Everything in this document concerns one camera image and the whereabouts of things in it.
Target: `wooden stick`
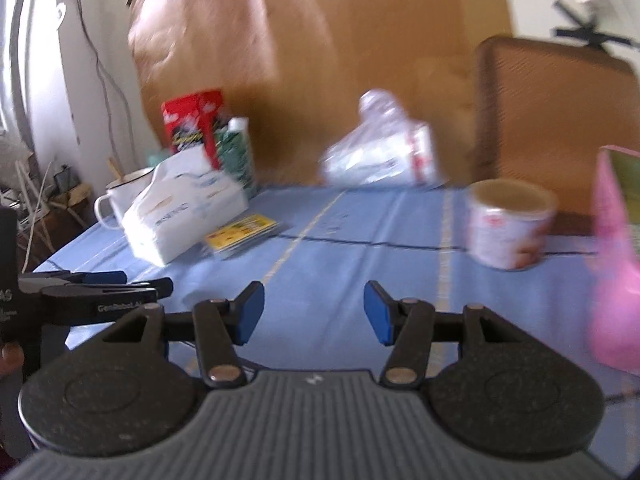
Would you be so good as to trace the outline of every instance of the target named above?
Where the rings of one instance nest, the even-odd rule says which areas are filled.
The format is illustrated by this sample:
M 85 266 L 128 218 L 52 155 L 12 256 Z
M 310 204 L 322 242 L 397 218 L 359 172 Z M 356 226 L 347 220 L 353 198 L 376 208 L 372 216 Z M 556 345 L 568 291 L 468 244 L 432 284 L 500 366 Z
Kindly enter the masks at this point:
M 111 170 L 111 173 L 113 173 L 113 176 L 116 177 L 116 180 L 122 180 L 124 178 L 124 174 L 120 171 L 118 163 L 113 160 L 112 156 L 107 159 L 107 164 L 109 165 L 109 169 Z

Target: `pink container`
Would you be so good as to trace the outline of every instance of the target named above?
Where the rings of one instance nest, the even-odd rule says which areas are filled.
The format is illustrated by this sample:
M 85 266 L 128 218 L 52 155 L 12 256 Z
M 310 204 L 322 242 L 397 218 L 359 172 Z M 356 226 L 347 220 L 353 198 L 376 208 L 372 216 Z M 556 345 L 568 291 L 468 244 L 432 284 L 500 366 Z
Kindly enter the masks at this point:
M 598 248 L 590 343 L 601 363 L 640 373 L 640 153 L 604 146 L 593 191 Z

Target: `clear plastic bag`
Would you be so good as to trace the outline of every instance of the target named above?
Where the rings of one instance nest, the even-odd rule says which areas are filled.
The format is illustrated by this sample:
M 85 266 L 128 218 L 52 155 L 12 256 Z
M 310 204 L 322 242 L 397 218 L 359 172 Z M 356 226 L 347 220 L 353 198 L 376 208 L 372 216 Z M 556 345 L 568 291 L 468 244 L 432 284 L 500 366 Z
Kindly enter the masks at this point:
M 331 146 L 322 176 L 337 187 L 441 186 L 427 123 L 412 120 L 390 92 L 370 90 L 360 98 L 360 125 Z

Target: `white package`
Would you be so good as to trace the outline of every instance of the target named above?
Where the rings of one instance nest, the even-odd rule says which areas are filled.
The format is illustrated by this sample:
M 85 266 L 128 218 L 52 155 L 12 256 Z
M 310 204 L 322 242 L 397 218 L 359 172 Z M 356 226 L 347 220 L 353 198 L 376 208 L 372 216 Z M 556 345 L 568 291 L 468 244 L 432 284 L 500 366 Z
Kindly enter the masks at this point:
M 370 90 L 360 98 L 360 125 L 331 146 L 322 176 L 337 187 L 427 186 L 443 180 L 427 123 L 412 120 L 393 94 Z
M 211 169 L 203 145 L 162 161 L 122 226 L 135 257 L 164 267 L 248 207 L 242 187 Z

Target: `red package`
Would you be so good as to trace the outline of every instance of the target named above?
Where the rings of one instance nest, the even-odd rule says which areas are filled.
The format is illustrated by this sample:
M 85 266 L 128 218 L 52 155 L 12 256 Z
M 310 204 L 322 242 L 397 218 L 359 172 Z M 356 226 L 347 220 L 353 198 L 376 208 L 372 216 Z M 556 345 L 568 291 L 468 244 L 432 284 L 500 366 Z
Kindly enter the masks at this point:
M 171 152 L 178 153 L 196 144 L 204 144 L 214 169 L 220 169 L 215 131 L 225 120 L 224 100 L 220 90 L 209 90 L 162 103 L 164 127 Z

